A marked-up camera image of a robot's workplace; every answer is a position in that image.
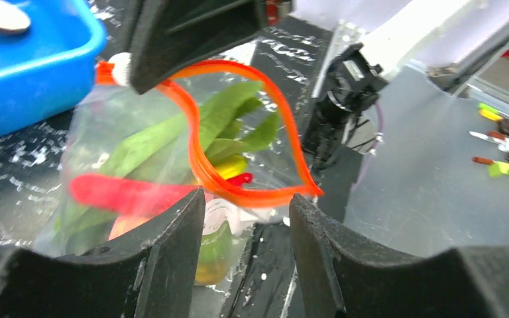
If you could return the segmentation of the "toy peach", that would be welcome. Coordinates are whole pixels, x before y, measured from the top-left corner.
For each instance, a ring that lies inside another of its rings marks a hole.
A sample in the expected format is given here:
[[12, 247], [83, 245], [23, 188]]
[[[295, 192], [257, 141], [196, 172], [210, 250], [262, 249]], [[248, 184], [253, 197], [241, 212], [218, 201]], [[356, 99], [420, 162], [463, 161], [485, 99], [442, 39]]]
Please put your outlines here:
[[109, 234], [108, 240], [113, 240], [135, 228], [142, 225], [143, 223], [151, 220], [152, 217], [148, 216], [131, 216], [131, 215], [121, 215], [116, 218], [111, 232]]

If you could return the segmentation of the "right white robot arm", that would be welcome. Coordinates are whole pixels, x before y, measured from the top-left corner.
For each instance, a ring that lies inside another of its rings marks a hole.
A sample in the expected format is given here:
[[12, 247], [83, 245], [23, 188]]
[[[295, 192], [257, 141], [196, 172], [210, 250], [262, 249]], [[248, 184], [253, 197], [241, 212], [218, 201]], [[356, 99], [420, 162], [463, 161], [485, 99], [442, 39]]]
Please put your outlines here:
[[[128, 80], [151, 90], [178, 72], [250, 41], [269, 25], [263, 1], [145, 1], [130, 48]], [[474, 37], [509, 25], [509, 1], [410, 1], [332, 60], [361, 59], [383, 81], [447, 30]]]

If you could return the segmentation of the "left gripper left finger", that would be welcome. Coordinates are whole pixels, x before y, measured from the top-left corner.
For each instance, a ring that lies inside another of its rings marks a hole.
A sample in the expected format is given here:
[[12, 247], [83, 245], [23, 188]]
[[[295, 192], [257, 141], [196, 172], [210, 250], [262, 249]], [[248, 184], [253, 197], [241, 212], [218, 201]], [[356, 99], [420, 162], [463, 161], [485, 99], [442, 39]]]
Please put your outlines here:
[[0, 317], [187, 317], [205, 196], [81, 255], [0, 246]]

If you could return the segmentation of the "clear orange zip bag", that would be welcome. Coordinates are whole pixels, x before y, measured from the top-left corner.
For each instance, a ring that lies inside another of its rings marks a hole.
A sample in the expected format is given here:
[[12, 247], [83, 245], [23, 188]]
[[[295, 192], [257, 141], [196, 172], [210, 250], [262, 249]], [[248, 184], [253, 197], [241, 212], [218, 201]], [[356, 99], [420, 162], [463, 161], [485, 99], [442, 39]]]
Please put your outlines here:
[[266, 74], [232, 60], [198, 62], [139, 95], [129, 85], [130, 59], [97, 63], [63, 153], [62, 202], [34, 249], [83, 254], [200, 189], [195, 283], [216, 284], [253, 225], [278, 220], [295, 194], [322, 194], [293, 112]]

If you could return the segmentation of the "red toy chili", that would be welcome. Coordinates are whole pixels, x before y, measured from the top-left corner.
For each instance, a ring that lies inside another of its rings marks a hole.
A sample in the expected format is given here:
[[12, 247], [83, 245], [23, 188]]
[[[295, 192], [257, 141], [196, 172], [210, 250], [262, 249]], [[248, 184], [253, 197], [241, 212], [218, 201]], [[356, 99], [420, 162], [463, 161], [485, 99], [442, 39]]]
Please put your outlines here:
[[83, 174], [68, 186], [75, 201], [106, 209], [122, 216], [155, 217], [164, 213], [189, 192], [192, 184], [154, 184], [101, 174]]

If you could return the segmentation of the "green toy leaf vegetable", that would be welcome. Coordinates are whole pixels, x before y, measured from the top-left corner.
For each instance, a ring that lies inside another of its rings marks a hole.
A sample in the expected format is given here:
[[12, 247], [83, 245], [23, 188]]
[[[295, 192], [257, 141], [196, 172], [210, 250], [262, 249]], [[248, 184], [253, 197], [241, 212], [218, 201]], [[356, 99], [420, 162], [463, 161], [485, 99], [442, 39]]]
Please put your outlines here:
[[[182, 82], [198, 103], [200, 138], [213, 165], [238, 154], [257, 189], [286, 184], [279, 148], [285, 136], [276, 104], [261, 81], [213, 79]], [[189, 126], [180, 107], [159, 90], [99, 85], [76, 106], [62, 155], [65, 182], [86, 173], [153, 183], [184, 184], [189, 167]]]

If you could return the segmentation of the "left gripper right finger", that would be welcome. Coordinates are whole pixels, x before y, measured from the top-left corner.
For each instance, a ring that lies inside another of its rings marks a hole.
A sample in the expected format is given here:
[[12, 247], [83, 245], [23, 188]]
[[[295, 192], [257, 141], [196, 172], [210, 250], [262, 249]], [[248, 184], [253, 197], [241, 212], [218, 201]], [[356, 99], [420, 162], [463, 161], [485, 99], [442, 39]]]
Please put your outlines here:
[[307, 317], [509, 317], [509, 245], [413, 256], [301, 195], [290, 202], [290, 228]]

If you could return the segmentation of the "light green toy fruit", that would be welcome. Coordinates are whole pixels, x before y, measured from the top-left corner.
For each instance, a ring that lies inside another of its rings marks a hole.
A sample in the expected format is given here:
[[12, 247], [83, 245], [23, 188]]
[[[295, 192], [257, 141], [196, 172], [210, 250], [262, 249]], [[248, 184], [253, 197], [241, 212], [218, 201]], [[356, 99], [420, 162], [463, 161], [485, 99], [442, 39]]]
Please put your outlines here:
[[202, 236], [198, 265], [211, 266], [221, 262], [227, 263], [232, 247], [233, 234], [229, 223], [224, 221], [214, 233]]

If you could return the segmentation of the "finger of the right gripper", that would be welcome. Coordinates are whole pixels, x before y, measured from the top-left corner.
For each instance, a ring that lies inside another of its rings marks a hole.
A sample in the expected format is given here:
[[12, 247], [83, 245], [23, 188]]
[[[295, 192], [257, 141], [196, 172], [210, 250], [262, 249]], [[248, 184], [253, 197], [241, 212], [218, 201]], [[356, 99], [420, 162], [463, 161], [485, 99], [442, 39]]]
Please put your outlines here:
[[265, 1], [129, 1], [129, 6], [129, 83], [138, 94], [252, 40], [268, 26]]

